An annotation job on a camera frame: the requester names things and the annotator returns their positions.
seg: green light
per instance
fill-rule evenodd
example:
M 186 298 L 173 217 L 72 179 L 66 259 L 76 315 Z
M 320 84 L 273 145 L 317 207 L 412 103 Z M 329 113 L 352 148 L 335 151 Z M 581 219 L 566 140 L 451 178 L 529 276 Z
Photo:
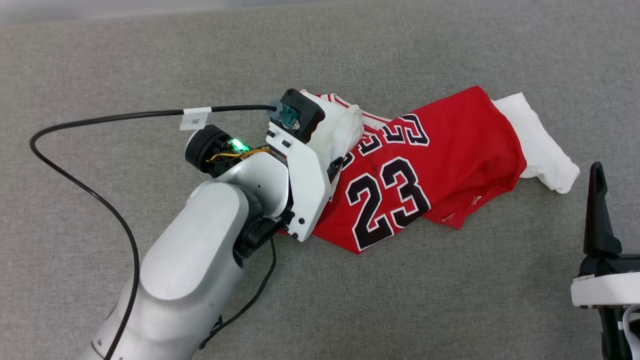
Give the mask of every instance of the green light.
M 249 151 L 249 146 L 242 143 L 242 141 L 238 139 L 231 139 L 231 146 L 234 147 L 234 150 L 237 152 L 241 151 Z

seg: basketball jersey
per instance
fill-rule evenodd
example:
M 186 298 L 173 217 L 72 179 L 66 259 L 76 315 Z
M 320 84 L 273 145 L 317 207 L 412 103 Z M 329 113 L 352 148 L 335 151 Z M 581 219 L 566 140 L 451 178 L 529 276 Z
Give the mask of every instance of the basketball jersey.
M 357 254 L 421 216 L 459 229 L 526 167 L 513 127 L 478 86 L 393 120 L 363 118 L 365 137 L 313 232 Z

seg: gray fabric surface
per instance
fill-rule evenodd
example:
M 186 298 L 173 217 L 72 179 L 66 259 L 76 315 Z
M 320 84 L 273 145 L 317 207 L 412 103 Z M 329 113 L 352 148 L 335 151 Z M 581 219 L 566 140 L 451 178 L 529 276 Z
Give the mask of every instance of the gray fabric surface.
M 582 174 L 568 195 L 535 179 L 453 231 L 418 220 L 355 256 L 278 237 L 260 300 L 196 359 L 598 359 L 595 311 L 575 309 L 588 169 L 603 162 L 616 235 L 640 252 L 640 6 L 431 1 L 252 8 L 44 24 L 0 33 L 0 358 L 70 359 L 132 271 L 124 232 L 28 149 L 38 129 L 99 115 L 337 92 L 393 117 L 481 85 L 524 92 Z M 250 144 L 261 113 L 214 118 Z M 144 254 L 206 176 L 178 119 L 43 138 L 113 202 Z M 227 316 L 268 269 L 247 266 Z

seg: number 3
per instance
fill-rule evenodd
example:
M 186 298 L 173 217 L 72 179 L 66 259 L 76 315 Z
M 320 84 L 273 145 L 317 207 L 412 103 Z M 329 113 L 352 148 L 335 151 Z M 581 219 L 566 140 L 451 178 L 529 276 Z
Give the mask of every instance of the number 3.
M 382 165 L 380 171 L 380 178 L 385 189 L 398 185 L 398 177 L 404 178 L 404 183 L 397 188 L 400 201 L 403 204 L 411 201 L 413 204 L 411 211 L 407 211 L 405 206 L 401 206 L 390 212 L 396 227 L 402 229 L 419 218 L 421 214 L 429 211 L 431 204 L 420 185 L 418 185 L 418 178 L 413 166 L 407 159 L 399 156 Z M 360 251 L 394 234 L 386 213 L 373 219 L 382 203 L 382 193 L 377 180 L 372 175 L 363 174 L 349 183 L 346 191 L 349 205 L 353 206 L 362 201 L 362 194 L 365 192 L 369 196 L 365 200 L 358 215 L 358 220 L 352 228 L 353 236 Z

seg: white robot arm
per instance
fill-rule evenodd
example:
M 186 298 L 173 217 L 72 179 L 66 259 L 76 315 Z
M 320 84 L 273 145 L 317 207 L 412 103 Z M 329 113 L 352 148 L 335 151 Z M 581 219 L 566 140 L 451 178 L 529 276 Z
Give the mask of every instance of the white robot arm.
M 621 254 L 613 236 L 601 163 L 591 166 L 580 273 L 573 279 L 574 306 L 598 309 L 605 360 L 640 360 L 640 254 Z
M 113 359 L 188 360 L 225 308 L 250 257 L 278 230 L 304 241 L 330 194 L 342 165 L 321 168 L 306 146 L 322 109 L 297 91 L 281 103 L 293 109 L 271 114 L 266 141 L 271 151 L 244 157 L 249 148 L 221 129 L 198 130 L 186 159 L 213 179 L 202 183 L 153 244 L 140 268 L 140 285 Z M 211 160 L 234 151 L 236 157 Z M 104 359 L 122 322 L 133 278 L 79 360 Z

